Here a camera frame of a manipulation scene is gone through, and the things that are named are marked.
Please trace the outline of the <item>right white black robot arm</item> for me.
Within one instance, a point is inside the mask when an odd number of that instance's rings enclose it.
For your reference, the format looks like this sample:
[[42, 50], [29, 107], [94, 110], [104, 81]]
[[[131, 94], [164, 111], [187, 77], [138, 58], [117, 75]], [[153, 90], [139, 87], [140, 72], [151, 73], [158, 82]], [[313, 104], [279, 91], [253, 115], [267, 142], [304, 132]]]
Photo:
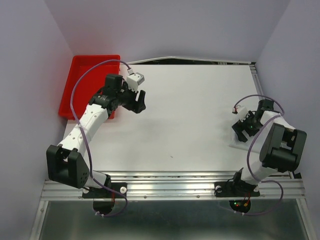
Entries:
[[[255, 111], [247, 110], [236, 102], [232, 113], [237, 119], [231, 126], [237, 140], [252, 141], [246, 154], [246, 166], [238, 170], [229, 182], [229, 190], [241, 196], [253, 193], [258, 184], [275, 173], [294, 172], [301, 161], [307, 133], [290, 125], [284, 119], [284, 109], [276, 111], [277, 101], [263, 97]], [[255, 142], [265, 134], [258, 160], [250, 163], [250, 155]]]

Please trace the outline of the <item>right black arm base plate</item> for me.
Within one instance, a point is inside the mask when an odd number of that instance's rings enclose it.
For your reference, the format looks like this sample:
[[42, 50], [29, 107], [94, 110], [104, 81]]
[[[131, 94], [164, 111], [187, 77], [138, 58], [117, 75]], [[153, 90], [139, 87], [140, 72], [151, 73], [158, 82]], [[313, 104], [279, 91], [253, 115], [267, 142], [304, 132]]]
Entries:
[[216, 181], [214, 183], [214, 195], [218, 198], [259, 197], [259, 191], [255, 191], [256, 185], [244, 181]]

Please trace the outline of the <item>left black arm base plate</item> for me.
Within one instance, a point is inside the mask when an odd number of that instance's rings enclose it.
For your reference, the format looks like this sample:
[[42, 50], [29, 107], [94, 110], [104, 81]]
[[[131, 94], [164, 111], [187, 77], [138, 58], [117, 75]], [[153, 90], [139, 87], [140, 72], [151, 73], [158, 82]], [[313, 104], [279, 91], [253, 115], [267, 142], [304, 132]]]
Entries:
[[[128, 188], [128, 184], [126, 182], [112, 182], [110, 188], [113, 191], [121, 193], [125, 197], [127, 196], [127, 191], [124, 193], [121, 192], [122, 189]], [[85, 190], [82, 191], [82, 198], [84, 199], [124, 199], [124, 196], [104, 188], [88, 187], [87, 192], [85, 192]]]

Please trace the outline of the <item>white fabric skirt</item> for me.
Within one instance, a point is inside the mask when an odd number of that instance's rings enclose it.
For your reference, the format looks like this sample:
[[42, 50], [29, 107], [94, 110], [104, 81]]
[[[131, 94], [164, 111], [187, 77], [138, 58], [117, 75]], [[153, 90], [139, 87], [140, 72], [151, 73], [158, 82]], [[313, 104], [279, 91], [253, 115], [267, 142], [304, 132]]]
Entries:
[[[249, 136], [246, 132], [243, 132], [243, 134], [247, 138], [246, 142], [239, 141], [236, 133], [232, 131], [230, 133], [230, 141], [228, 146], [232, 148], [248, 151], [254, 139], [254, 136]], [[264, 141], [265, 141], [265, 137], [263, 136], [263, 134], [259, 135], [255, 143], [253, 144], [251, 151], [254, 153], [259, 153], [263, 146]]]

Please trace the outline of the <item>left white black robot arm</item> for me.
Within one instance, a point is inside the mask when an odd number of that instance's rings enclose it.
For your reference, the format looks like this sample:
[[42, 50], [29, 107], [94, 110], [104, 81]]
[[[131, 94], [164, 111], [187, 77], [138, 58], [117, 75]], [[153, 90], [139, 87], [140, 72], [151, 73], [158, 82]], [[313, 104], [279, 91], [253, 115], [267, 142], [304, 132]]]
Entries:
[[138, 90], [145, 77], [138, 72], [126, 78], [108, 74], [104, 86], [90, 99], [81, 118], [71, 132], [58, 144], [46, 150], [48, 177], [50, 180], [77, 189], [94, 188], [100, 197], [111, 193], [111, 177], [95, 171], [93, 161], [85, 161], [90, 154], [89, 143], [110, 115], [120, 106], [136, 114], [146, 109], [144, 90]]

